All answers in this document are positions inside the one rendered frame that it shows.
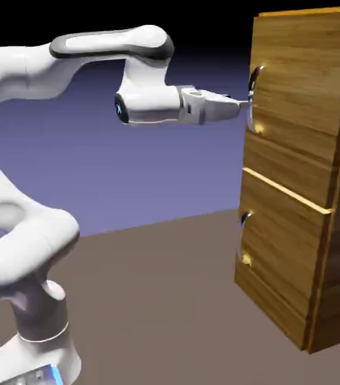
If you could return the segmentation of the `short wood cabinet door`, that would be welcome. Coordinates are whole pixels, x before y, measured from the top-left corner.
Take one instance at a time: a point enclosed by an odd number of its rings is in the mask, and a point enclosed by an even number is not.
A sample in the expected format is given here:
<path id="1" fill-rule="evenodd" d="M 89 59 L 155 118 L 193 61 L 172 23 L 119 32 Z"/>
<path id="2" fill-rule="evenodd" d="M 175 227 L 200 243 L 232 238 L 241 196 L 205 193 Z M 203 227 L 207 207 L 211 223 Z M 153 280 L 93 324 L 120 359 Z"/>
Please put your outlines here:
<path id="1" fill-rule="evenodd" d="M 332 211 L 244 168 L 239 216 L 244 225 L 235 282 L 300 349 L 305 349 L 316 269 Z"/>

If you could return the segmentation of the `tall wood cabinet door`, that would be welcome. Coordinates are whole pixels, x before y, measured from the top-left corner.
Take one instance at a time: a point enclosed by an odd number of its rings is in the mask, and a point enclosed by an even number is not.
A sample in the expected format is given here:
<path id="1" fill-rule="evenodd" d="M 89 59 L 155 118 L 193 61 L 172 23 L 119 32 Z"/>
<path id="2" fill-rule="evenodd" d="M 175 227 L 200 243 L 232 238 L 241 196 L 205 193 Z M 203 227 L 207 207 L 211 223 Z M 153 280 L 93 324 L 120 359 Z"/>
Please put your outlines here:
<path id="1" fill-rule="evenodd" d="M 329 209 L 340 151 L 340 12 L 258 16 L 244 166 Z"/>

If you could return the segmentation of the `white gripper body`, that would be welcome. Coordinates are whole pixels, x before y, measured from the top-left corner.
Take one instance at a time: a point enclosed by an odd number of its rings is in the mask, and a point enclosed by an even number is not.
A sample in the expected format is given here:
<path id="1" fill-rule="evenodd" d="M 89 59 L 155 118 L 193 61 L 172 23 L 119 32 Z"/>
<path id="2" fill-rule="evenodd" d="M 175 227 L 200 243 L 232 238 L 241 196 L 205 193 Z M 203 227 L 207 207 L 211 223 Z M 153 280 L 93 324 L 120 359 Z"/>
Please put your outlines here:
<path id="1" fill-rule="evenodd" d="M 200 124 L 230 120 L 239 115 L 241 105 L 237 100 L 207 90 L 201 90 L 200 93 L 202 95 Z"/>

